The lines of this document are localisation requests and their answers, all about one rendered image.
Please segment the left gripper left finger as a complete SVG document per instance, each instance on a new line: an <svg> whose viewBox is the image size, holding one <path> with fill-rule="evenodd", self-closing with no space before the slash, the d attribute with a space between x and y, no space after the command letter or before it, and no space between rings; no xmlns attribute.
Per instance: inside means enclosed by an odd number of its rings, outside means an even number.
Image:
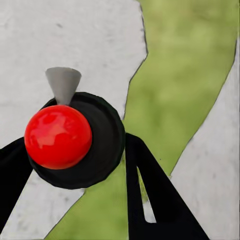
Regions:
<svg viewBox="0 0 240 240"><path fill-rule="evenodd" d="M33 170L24 136L0 149L0 234Z"/></svg>

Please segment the insectifuge atomizer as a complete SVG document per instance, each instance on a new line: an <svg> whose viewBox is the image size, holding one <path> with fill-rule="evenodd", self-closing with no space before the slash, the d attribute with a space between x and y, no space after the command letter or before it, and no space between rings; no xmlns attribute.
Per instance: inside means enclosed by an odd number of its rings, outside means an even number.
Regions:
<svg viewBox="0 0 240 240"><path fill-rule="evenodd" d="M30 164L57 188L87 189L103 182L125 151L126 130L118 111L100 96L76 92L79 70L56 66L45 74L54 98L25 129Z"/></svg>

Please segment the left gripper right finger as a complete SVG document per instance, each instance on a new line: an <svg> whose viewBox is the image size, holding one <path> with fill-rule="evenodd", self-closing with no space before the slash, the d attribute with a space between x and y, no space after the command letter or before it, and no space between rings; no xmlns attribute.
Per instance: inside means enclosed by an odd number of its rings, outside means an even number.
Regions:
<svg viewBox="0 0 240 240"><path fill-rule="evenodd" d="M129 240L210 240L144 141L125 133ZM156 223L145 220L137 167Z"/></svg>

